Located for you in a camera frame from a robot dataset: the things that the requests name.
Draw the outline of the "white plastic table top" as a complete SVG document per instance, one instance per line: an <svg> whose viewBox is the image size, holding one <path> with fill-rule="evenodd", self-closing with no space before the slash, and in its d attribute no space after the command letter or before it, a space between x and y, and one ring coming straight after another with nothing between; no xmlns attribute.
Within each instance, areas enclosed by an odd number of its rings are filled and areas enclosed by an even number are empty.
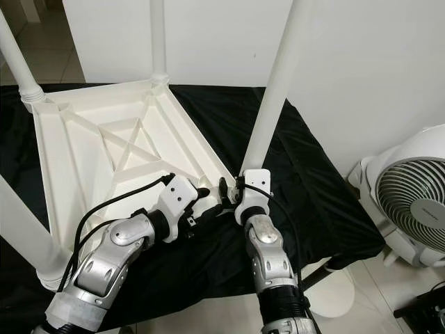
<svg viewBox="0 0 445 334"><path fill-rule="evenodd" d="M229 170L172 93L147 81L51 87L33 113L51 233L73 248L76 227L152 209L162 176L188 178L212 194L194 210L220 204Z"/></svg>

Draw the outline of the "black tablecloth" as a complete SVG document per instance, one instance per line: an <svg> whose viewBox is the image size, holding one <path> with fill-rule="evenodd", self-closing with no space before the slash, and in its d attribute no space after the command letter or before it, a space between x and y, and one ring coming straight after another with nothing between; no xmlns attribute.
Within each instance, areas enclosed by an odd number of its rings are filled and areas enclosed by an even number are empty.
<svg viewBox="0 0 445 334"><path fill-rule="evenodd" d="M263 87L174 85L171 90L226 168L238 168ZM16 86L0 87L0 121L2 175L47 225L34 120ZM280 202L271 216L285 236L291 261L306 265L343 257L356 262L384 248L375 223L290 102L281 111L264 166ZM245 243L234 217L226 213L200 221L187 241L147 250L131 265L101 329L174 314L203 299L254 295ZM45 320L53 292L40 284L21 255L3 255L1 290L3 334L28 332Z"/></svg>

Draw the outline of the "white round floor base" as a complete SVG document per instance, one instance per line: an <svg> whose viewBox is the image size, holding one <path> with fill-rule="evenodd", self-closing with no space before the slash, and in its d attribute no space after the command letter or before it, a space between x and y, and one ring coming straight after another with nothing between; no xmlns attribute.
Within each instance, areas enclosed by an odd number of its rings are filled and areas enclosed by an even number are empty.
<svg viewBox="0 0 445 334"><path fill-rule="evenodd" d="M346 315L357 296L352 274L347 269L335 271L303 293L309 299L312 314L328 319Z"/></svg>

